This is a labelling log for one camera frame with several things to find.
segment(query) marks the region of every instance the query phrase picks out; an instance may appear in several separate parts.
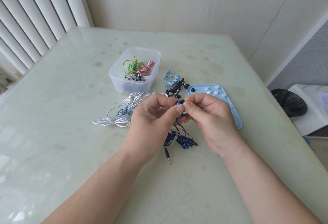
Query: fingernail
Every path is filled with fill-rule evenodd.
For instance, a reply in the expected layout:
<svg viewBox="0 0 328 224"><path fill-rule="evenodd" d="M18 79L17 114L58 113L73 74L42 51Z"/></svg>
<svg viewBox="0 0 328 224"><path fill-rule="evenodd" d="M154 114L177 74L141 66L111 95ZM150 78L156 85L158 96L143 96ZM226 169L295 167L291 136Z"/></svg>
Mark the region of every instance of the fingernail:
<svg viewBox="0 0 328 224"><path fill-rule="evenodd" d="M182 114L184 111L184 106L180 104L176 107L176 110L178 111L179 114Z"/></svg>
<svg viewBox="0 0 328 224"><path fill-rule="evenodd" d="M189 110L192 107L192 103L190 101L185 101L183 103L185 110Z"/></svg>

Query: paper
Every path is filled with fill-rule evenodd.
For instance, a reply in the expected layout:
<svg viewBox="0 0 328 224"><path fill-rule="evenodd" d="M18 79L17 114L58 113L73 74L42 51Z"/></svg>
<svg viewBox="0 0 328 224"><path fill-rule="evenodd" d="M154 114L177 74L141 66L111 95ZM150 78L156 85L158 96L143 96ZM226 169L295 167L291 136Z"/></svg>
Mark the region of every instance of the paper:
<svg viewBox="0 0 328 224"><path fill-rule="evenodd" d="M317 93L317 96L323 110L328 115L328 93Z"/></svg>

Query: audio jack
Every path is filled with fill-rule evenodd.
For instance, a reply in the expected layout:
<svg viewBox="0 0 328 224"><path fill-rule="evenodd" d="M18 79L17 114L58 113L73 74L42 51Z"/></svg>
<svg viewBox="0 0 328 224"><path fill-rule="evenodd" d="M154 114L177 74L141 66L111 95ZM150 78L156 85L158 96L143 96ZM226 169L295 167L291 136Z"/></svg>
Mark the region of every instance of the audio jack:
<svg viewBox="0 0 328 224"><path fill-rule="evenodd" d="M171 164L170 154L169 154L169 151L166 149L166 147L164 147L164 151L165 151L166 158L169 160L169 164Z"/></svg>

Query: table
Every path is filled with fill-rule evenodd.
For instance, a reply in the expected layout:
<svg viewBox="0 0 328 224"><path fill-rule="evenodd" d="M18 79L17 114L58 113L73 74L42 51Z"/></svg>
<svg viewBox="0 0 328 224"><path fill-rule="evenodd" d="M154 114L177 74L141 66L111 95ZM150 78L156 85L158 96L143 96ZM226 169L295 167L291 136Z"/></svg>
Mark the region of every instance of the table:
<svg viewBox="0 0 328 224"><path fill-rule="evenodd" d="M0 222L39 223L124 143L128 129L92 121L127 97L108 70L128 47L162 53L152 91L170 69L186 83L218 84L236 106L247 142L328 222L328 174L226 35L71 29L0 102ZM181 90L182 97L187 90ZM160 151L137 177L115 223L252 223L221 158L199 144Z"/></svg>

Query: black trash bag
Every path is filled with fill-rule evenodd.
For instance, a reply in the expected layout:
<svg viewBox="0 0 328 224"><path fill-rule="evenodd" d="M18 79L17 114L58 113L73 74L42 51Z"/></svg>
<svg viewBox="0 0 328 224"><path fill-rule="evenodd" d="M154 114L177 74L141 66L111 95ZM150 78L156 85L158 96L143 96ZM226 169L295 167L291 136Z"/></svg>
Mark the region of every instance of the black trash bag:
<svg viewBox="0 0 328 224"><path fill-rule="evenodd" d="M305 101L297 94L286 89L273 89L271 94L289 118L302 116L307 112Z"/></svg>

